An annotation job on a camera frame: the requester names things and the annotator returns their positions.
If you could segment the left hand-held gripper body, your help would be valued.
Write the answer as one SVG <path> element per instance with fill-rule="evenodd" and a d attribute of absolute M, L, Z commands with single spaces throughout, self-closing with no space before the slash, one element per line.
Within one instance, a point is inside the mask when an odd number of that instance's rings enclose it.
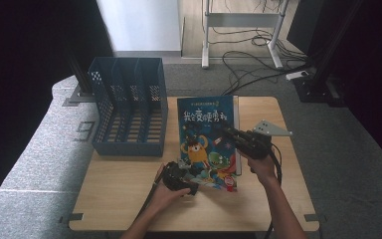
<path fill-rule="evenodd" d="M 168 189 L 178 191 L 185 188 L 191 189 L 191 185 L 183 179 L 185 174 L 186 170 L 181 169 L 177 162 L 170 161 L 164 166 L 161 176 Z"/>

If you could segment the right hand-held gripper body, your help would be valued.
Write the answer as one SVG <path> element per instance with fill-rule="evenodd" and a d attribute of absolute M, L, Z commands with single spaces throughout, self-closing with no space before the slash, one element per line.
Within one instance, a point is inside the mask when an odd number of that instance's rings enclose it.
<path fill-rule="evenodd" d="M 272 152 L 273 136 L 292 136 L 292 132 L 265 119 L 251 130 L 239 130 L 237 149 L 252 159 L 264 159 Z"/>

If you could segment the blue picture book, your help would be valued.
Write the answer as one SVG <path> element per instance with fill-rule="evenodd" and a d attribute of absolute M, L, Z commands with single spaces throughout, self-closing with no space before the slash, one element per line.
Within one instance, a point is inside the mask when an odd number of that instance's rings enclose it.
<path fill-rule="evenodd" d="M 179 98 L 179 167 L 188 181 L 226 191 L 237 190 L 241 157 L 225 129 L 239 127 L 237 96 Z"/>

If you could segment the blue plastic file rack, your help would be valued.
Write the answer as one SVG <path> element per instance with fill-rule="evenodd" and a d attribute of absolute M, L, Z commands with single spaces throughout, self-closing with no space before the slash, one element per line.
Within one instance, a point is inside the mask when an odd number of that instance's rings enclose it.
<path fill-rule="evenodd" d="M 98 112 L 97 153 L 162 155 L 168 117 L 162 60 L 97 57 L 89 76 Z"/>

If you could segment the person's left hand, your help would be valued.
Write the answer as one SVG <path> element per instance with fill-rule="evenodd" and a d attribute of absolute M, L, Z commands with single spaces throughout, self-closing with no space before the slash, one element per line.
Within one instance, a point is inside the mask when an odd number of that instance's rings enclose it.
<path fill-rule="evenodd" d="M 146 211 L 158 214 L 166 209 L 171 203 L 188 194 L 189 188 L 170 190 L 162 181 L 155 183 L 155 189 L 150 197 Z"/>

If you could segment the person's right hand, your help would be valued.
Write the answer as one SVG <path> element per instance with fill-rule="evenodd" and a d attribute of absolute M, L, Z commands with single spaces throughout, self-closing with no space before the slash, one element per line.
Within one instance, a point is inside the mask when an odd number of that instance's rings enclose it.
<path fill-rule="evenodd" d="M 275 165 L 272 158 L 268 155 L 264 159 L 247 159 L 248 166 L 257 175 L 259 182 L 263 186 L 272 184 L 277 180 L 275 175 Z"/>

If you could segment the white power strip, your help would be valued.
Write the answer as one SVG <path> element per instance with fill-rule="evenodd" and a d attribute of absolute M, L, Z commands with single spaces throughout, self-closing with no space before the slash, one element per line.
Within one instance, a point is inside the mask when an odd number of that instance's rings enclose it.
<path fill-rule="evenodd" d="M 298 71 L 290 74 L 286 74 L 286 79 L 291 81 L 293 79 L 303 78 L 309 76 L 309 72 L 307 71 Z"/>

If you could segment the black metal stand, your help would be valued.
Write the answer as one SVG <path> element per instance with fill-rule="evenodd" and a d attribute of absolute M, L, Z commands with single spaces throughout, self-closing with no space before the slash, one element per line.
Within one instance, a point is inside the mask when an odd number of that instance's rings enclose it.
<path fill-rule="evenodd" d="M 292 80 L 302 103 L 343 105 L 332 72 L 339 48 L 364 0 L 300 0 L 288 39 L 307 55 L 312 73 Z"/>
<path fill-rule="evenodd" d="M 95 101 L 95 96 L 88 75 L 81 68 L 81 65 L 71 49 L 67 50 L 66 57 L 71 70 L 77 79 L 77 86 L 73 93 L 65 99 L 63 106 L 77 107 L 80 103 L 93 103 Z"/>

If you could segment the dark curtain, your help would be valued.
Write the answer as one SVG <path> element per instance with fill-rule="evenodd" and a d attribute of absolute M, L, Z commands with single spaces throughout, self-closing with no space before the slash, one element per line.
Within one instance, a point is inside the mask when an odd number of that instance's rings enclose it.
<path fill-rule="evenodd" d="M 382 148 L 382 0 L 364 0 L 332 72 L 343 104 Z"/>
<path fill-rule="evenodd" d="M 0 0 L 0 185 L 53 99 L 74 76 L 67 50 L 87 73 L 112 47 L 97 0 Z"/>

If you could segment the white metal desk frame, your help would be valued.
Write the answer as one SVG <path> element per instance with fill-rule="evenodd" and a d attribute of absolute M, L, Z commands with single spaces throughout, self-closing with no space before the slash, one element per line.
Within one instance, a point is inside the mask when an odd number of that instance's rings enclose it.
<path fill-rule="evenodd" d="M 213 13 L 210 10 L 210 0 L 206 0 L 202 13 L 203 27 L 205 30 L 202 47 L 202 68 L 209 68 L 209 28 L 234 27 L 234 28 L 271 28 L 274 30 L 267 47 L 274 65 L 280 69 L 283 64 L 276 49 L 279 34 L 286 16 L 289 0 L 282 0 L 278 13 Z"/>

